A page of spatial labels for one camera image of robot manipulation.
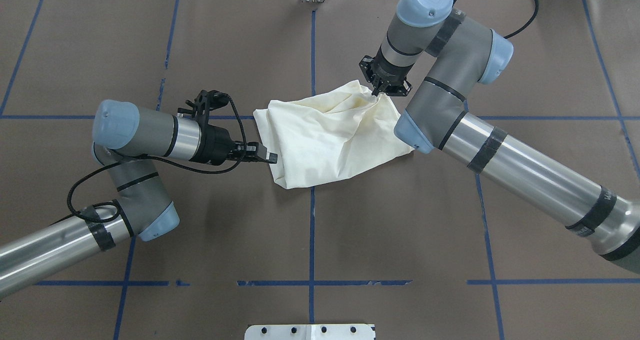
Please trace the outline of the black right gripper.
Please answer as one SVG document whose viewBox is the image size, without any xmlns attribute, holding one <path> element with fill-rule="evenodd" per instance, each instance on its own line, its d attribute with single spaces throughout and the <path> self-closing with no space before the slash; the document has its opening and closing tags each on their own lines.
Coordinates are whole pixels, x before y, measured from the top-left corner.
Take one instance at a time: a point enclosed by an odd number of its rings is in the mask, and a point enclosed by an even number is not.
<svg viewBox="0 0 640 340">
<path fill-rule="evenodd" d="M 383 55 L 366 55 L 359 62 L 359 68 L 366 82 L 372 85 L 371 94 L 375 97 L 379 94 L 406 97 L 412 89 L 412 85 L 407 81 L 411 65 L 400 67 L 391 64 Z"/>
</svg>

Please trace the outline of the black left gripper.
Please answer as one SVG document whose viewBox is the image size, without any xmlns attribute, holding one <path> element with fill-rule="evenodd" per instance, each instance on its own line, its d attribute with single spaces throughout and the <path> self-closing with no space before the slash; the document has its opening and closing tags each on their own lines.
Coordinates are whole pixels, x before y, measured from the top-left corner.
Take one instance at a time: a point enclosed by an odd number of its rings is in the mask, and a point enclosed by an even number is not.
<svg viewBox="0 0 640 340">
<path fill-rule="evenodd" d="M 236 162 L 255 163 L 278 163 L 278 155 L 268 150 L 261 150 L 263 145 L 260 142 L 247 142 L 244 137 L 242 141 L 234 141 L 228 130 L 221 126 L 200 125 L 199 145 L 192 156 L 195 163 L 204 163 L 212 166 L 220 166 L 227 160 Z"/>
</svg>

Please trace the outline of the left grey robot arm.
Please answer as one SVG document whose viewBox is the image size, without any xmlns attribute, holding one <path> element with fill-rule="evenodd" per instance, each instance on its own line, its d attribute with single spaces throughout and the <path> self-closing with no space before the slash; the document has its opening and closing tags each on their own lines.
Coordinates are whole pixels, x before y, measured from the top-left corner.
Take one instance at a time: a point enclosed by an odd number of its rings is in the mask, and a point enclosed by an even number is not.
<svg viewBox="0 0 640 340">
<path fill-rule="evenodd" d="M 70 184 L 66 213 L 1 247 L 1 297 L 36 285 L 129 239 L 151 241 L 181 223 L 156 163 L 221 175 L 240 163 L 278 163 L 250 142 L 234 101 L 203 91 L 169 114 L 104 100 L 94 115 L 90 154 L 97 168 Z"/>
</svg>

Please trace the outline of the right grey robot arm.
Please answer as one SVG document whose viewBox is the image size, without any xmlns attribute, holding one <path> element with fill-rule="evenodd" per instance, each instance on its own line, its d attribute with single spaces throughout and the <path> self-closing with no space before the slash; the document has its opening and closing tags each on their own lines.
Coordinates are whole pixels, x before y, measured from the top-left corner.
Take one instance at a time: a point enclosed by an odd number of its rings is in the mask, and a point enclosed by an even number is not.
<svg viewBox="0 0 640 340">
<path fill-rule="evenodd" d="M 471 171 L 493 280 L 639 272 L 639 4 L 400 0 L 361 67 L 396 133 Z"/>
</svg>

